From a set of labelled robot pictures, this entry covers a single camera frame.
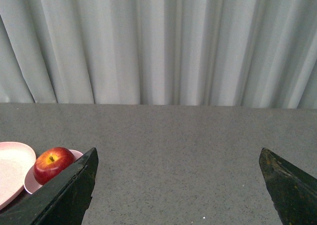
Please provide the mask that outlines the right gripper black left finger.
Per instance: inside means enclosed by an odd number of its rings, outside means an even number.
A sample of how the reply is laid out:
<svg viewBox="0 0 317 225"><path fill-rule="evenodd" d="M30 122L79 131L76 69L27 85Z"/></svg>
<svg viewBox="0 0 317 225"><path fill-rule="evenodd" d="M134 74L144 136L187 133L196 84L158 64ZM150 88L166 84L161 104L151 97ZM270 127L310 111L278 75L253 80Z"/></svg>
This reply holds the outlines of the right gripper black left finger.
<svg viewBox="0 0 317 225"><path fill-rule="evenodd" d="M2 225L80 225L90 206L99 158L96 148L0 216Z"/></svg>

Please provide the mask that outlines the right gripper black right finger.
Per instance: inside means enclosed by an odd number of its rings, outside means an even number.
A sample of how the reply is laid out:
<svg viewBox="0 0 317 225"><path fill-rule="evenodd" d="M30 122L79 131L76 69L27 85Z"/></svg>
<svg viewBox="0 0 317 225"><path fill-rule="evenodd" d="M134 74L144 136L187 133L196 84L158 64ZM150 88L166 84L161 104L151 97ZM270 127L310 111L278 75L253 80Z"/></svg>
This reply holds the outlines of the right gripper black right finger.
<svg viewBox="0 0 317 225"><path fill-rule="evenodd" d="M284 225L317 223L317 179L267 148L259 165L274 208Z"/></svg>

